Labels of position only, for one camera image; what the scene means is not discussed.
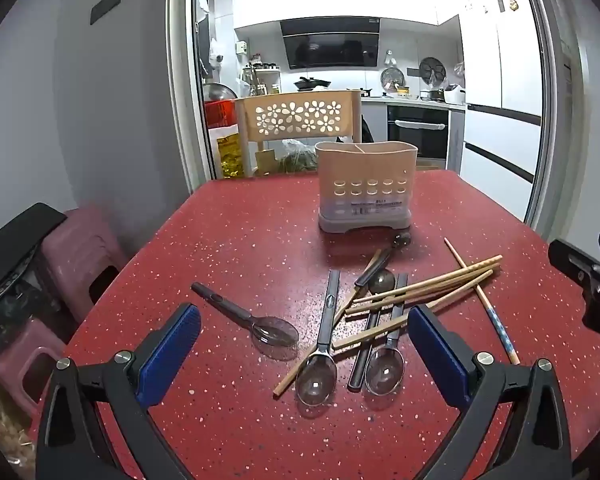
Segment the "dark spoon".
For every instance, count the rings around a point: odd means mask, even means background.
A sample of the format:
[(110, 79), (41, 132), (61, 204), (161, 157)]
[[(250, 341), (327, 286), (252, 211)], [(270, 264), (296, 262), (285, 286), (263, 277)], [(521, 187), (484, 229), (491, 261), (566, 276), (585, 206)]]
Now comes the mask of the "dark spoon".
[(363, 290), (376, 295), (393, 289), (396, 278), (387, 269), (387, 264), (396, 252), (411, 244), (411, 240), (412, 236), (408, 231), (399, 232), (393, 237), (391, 245), (383, 249), (377, 260), (356, 280), (355, 287), (358, 289), (358, 296)]
[(373, 396), (388, 396), (402, 382), (404, 357), (399, 350), (402, 327), (387, 334), (386, 342), (370, 356), (365, 372), (365, 388)]
[(233, 301), (226, 299), (217, 292), (199, 282), (193, 282), (192, 291), (208, 304), (243, 328), (249, 330), (252, 338), (274, 348), (291, 348), (298, 344), (299, 333), (292, 324), (276, 318), (276, 316), (255, 316), (250, 311), (239, 307)]
[(335, 389), (337, 367), (330, 344), (337, 311), (340, 272), (330, 270), (315, 350), (306, 358), (296, 380), (296, 395), (306, 406), (324, 404)]

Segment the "beige utensil holder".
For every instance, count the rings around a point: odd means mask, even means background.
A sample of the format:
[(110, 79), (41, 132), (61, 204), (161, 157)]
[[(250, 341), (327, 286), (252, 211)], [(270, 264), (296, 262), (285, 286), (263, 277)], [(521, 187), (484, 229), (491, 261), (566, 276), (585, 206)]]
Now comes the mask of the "beige utensil holder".
[(318, 225), (332, 234), (364, 228), (405, 230), (418, 148), (401, 141), (320, 142), (315, 145), (320, 185)]

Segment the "bamboo chopstick long diagonal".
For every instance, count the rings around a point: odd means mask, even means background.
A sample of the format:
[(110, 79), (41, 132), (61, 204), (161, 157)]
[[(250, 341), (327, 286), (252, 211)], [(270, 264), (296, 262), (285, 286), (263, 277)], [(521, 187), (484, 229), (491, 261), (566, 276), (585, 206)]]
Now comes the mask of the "bamboo chopstick long diagonal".
[[(374, 253), (373, 257), (367, 263), (364, 271), (370, 268), (370, 266), (377, 260), (379, 255), (380, 250)], [(339, 307), (339, 277), (339, 271), (329, 271), (327, 287), (323, 301), (321, 322), (320, 326), (318, 326), (316, 343), (309, 348), (304, 356), (302, 356), (302, 358), (296, 364), (294, 364), (293, 367), (291, 367), (287, 375), (274, 388), (272, 391), (274, 399), (279, 399), (289, 389), (291, 384), (306, 371), (312, 361), (321, 358), (325, 358), (327, 361), (332, 359), (332, 357), (329, 355), (330, 343), (332, 342), (332, 330), (342, 319), (344, 312), (346, 312), (352, 306), (353, 300), (361, 298), (362, 296), (362, 292), (360, 293), (360, 296), (358, 296), (358, 289), (354, 286), (352, 292), (350, 292), (349, 298), (342, 307)]]

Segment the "red basket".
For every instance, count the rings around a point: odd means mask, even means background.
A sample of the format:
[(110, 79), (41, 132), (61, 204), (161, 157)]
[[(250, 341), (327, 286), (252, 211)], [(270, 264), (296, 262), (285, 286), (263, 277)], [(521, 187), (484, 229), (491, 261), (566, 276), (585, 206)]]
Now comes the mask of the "red basket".
[(204, 118), (209, 129), (224, 128), (237, 124), (233, 100), (217, 100), (204, 103)]

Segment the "black chair seat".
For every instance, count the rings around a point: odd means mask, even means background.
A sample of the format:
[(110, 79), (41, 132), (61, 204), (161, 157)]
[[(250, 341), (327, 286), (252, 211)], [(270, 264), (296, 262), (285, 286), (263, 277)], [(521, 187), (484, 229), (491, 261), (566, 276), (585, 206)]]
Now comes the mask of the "black chair seat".
[(0, 285), (21, 260), (67, 219), (62, 212), (36, 203), (0, 229)]

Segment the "black built-in oven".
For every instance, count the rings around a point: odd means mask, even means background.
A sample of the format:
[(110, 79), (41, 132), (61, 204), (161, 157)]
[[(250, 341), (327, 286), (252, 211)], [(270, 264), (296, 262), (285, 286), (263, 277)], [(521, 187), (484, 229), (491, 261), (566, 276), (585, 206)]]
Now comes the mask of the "black built-in oven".
[(416, 106), (387, 107), (388, 140), (415, 145), (418, 156), (445, 160), (448, 154), (449, 112)]

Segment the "black handled spoon bowl up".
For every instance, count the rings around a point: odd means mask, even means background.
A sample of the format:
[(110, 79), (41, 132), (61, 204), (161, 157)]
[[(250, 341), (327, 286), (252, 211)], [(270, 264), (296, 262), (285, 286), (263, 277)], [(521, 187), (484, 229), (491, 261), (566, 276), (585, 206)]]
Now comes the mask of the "black handled spoon bowl up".
[[(387, 269), (381, 269), (370, 280), (370, 284), (368, 284), (368, 290), (373, 295), (376, 295), (380, 294), (381, 292), (393, 290), (394, 284), (396, 284), (396, 278), (394, 277), (393, 273)], [(378, 324), (379, 318), (380, 313), (378, 311), (370, 312), (367, 315), (366, 328), (368, 330), (370, 328), (374, 328)], [(368, 358), (370, 357), (371, 346), (372, 342), (370, 340), (363, 341), (358, 346), (358, 354), (356, 355), (347, 385), (348, 390), (351, 392), (360, 392), (362, 389), (365, 370)]]

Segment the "black wok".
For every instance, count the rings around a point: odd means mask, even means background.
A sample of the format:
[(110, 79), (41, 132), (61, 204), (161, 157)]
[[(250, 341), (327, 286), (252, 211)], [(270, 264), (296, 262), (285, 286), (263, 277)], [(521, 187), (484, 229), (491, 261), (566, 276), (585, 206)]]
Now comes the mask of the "black wok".
[(316, 88), (327, 89), (330, 82), (324, 79), (301, 76), (295, 83), (298, 91), (313, 91)]

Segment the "white refrigerator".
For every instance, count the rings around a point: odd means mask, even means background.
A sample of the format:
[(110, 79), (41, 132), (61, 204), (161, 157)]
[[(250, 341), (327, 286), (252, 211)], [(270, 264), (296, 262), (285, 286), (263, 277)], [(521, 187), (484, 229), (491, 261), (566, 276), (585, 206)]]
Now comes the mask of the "white refrigerator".
[(543, 76), (530, 0), (463, 0), (465, 130), (460, 176), (521, 221), (538, 166)]

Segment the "patterned chopstick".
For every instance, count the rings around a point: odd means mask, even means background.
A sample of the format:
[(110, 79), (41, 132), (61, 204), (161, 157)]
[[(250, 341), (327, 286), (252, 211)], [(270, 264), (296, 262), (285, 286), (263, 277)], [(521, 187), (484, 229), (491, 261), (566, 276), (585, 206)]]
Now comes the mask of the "patterned chopstick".
[[(467, 268), (467, 264), (465, 263), (463, 258), (460, 256), (460, 254), (456, 251), (453, 244), (446, 237), (443, 239), (443, 241), (444, 241), (444, 244), (446, 245), (446, 247), (449, 248), (449, 251), (453, 255), (456, 262), (462, 268)], [(500, 338), (501, 344), (508, 356), (509, 362), (511, 362), (514, 365), (519, 365), (520, 359), (519, 359), (518, 353), (516, 352), (514, 345), (508, 336), (507, 330), (506, 330), (504, 324), (502, 323), (500, 317), (498, 316), (498, 312), (496, 312), (496, 310), (494, 308), (494, 305), (491, 304), (491, 301), (489, 300), (488, 296), (486, 296), (486, 293), (484, 292), (483, 288), (480, 285), (477, 285), (475, 287), (475, 291), (476, 291), (480, 301), (482, 302), (484, 310), (486, 310), (486, 314), (490, 318), (490, 321), (494, 327), (494, 330), (496, 330), (496, 332), (498, 333), (498, 338)]]

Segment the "pink plastic stool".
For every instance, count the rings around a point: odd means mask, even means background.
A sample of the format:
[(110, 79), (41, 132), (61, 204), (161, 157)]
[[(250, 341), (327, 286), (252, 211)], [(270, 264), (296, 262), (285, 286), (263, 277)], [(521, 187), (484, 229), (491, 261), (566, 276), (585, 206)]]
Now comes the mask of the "pink plastic stool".
[(100, 276), (114, 269), (112, 278), (129, 262), (104, 214), (95, 207), (66, 212), (66, 220), (42, 241), (35, 258), (38, 281), (81, 323), (107, 285)]
[(62, 340), (42, 321), (29, 318), (17, 338), (0, 354), (0, 384), (29, 417), (35, 415), (38, 400), (24, 388), (27, 372), (40, 356), (60, 360), (65, 348)]

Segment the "black range hood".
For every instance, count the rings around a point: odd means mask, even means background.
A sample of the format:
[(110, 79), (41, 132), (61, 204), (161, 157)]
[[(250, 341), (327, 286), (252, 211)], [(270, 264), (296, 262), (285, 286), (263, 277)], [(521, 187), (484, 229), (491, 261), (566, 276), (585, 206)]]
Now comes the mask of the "black range hood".
[(377, 65), (380, 18), (293, 18), (279, 27), (291, 70)]

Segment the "beige flower-cutout rack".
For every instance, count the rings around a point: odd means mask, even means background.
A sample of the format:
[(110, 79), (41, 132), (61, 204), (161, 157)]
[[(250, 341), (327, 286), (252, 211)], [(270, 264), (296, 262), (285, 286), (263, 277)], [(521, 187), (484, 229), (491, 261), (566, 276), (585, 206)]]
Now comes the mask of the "beige flower-cutout rack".
[(272, 141), (350, 138), (362, 142), (361, 90), (297, 91), (247, 96), (234, 101), (246, 177), (252, 164), (250, 145), (258, 153)]

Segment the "pink plastic stool lower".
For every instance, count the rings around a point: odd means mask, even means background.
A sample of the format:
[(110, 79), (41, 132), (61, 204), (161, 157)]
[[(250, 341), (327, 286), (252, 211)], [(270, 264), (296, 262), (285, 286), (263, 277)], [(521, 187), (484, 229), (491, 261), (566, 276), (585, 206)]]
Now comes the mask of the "pink plastic stool lower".
[(42, 321), (29, 318), (17, 338), (0, 354), (0, 384), (29, 417), (35, 415), (38, 400), (24, 388), (27, 372), (40, 356), (60, 360), (65, 348), (62, 340)]

